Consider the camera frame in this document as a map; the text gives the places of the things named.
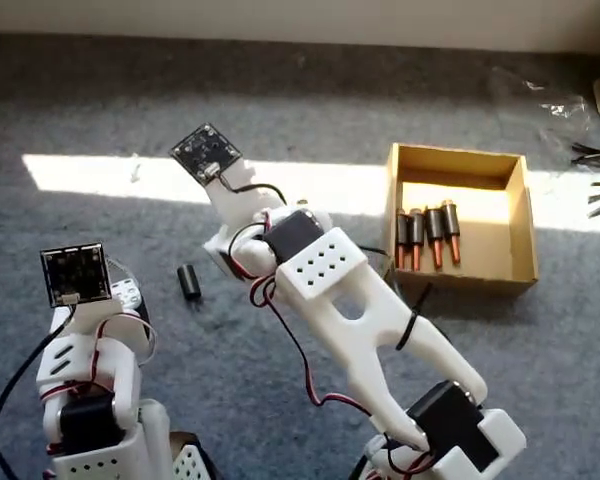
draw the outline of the black cylinder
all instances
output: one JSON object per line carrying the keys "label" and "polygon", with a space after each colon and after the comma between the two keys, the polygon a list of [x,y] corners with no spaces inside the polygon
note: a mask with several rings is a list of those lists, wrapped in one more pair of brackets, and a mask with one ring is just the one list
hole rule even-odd
{"label": "black cylinder", "polygon": [[444,237],[444,221],[442,210],[439,208],[427,208],[424,212],[425,227],[429,243],[441,240]]}
{"label": "black cylinder", "polygon": [[182,288],[184,298],[188,301],[200,300],[202,292],[200,291],[200,284],[198,283],[198,277],[196,277],[193,265],[186,263],[178,267],[178,280],[180,280],[180,287]]}
{"label": "black cylinder", "polygon": [[408,240],[413,245],[424,245],[424,215],[417,208],[409,212],[409,234]]}
{"label": "black cylinder", "polygon": [[407,245],[407,242],[408,242],[407,216],[404,213],[398,213],[396,242],[398,242],[398,245],[405,245],[405,246]]}
{"label": "black cylinder", "polygon": [[444,234],[448,238],[451,235],[460,235],[460,223],[458,222],[458,214],[456,213],[455,203],[444,203],[442,207],[444,217]]}

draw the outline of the cardboard box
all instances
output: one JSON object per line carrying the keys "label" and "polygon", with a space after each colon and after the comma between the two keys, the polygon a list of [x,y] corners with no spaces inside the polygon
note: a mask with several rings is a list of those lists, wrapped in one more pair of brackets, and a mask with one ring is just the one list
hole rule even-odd
{"label": "cardboard box", "polygon": [[394,144],[388,161],[385,248],[394,252],[396,209],[457,205],[462,263],[445,244],[436,271],[425,243],[421,271],[397,270],[407,287],[468,287],[517,295],[538,280],[531,201],[523,156]]}

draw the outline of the mounting hole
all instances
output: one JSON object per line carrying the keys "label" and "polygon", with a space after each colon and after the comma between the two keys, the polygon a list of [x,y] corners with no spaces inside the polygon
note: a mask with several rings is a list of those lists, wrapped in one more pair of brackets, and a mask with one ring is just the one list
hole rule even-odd
{"label": "mounting hole", "polygon": [[55,358],[56,360],[58,360],[60,357],[64,357],[67,353],[69,353],[71,350],[73,350],[73,345],[67,345],[66,347],[64,347],[62,350],[60,350],[58,353],[56,353],[53,358]]}
{"label": "mounting hole", "polygon": [[340,312],[340,315],[350,321],[358,320],[365,311],[364,301],[349,293],[336,297],[333,300],[333,306]]}

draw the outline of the white plastic arm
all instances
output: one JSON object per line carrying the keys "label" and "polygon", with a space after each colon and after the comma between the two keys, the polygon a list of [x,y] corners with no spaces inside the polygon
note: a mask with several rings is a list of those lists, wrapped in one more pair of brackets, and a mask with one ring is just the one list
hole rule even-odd
{"label": "white plastic arm", "polygon": [[[376,352],[380,345],[400,341],[411,310],[369,266],[366,255],[341,229],[333,228],[282,264],[276,282],[285,300],[346,369],[354,396],[371,412],[376,428],[428,450],[424,433],[389,392]],[[363,304],[360,318],[347,319],[335,307],[333,301],[342,293]],[[425,318],[416,320],[405,349],[458,382],[477,403],[486,398],[482,377]]]}

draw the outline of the grey carpet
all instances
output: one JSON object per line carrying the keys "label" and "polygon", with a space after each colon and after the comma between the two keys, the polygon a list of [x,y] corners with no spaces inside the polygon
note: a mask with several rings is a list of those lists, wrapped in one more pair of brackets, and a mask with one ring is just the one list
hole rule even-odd
{"label": "grey carpet", "polygon": [[[381,165],[390,143],[403,141],[520,152],[531,171],[564,171],[568,157],[538,134],[554,119],[524,94],[494,96],[494,67],[591,102],[600,59],[0,37],[0,389],[50,320],[38,251],[102,241],[143,282],[163,347],[144,391],[165,403],[175,428],[198,432],[229,479],[346,478],[373,429],[347,407],[306,400],[284,332],[200,248],[218,227],[210,207],[39,191],[21,156],[164,157],[210,120],[249,158]],[[588,139],[600,144],[595,114]],[[335,219],[356,240],[377,241],[380,219]],[[426,313],[484,375],[488,405],[505,408],[528,435],[503,480],[597,480],[600,233],[538,229],[537,241],[541,280],[523,297],[436,292]],[[184,261],[200,275],[198,310],[174,279]],[[301,321],[292,324],[320,390],[345,390],[325,349]],[[438,378],[404,354],[382,356],[405,406]],[[0,424],[0,443],[27,479],[46,466],[33,375]]]}

